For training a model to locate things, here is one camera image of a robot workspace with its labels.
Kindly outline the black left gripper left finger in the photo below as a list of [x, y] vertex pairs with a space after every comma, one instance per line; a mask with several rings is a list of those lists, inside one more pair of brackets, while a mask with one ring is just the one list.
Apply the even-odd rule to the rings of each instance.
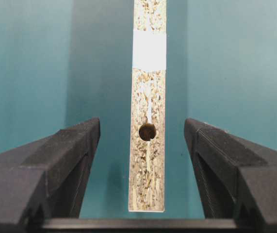
[[0, 233], [77, 218], [99, 139], [100, 120], [92, 118], [0, 153]]

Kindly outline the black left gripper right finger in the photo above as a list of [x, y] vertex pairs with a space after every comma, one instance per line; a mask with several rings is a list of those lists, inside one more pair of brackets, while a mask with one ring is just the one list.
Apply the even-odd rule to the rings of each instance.
[[277, 233], [277, 151], [192, 118], [184, 137], [204, 216]]

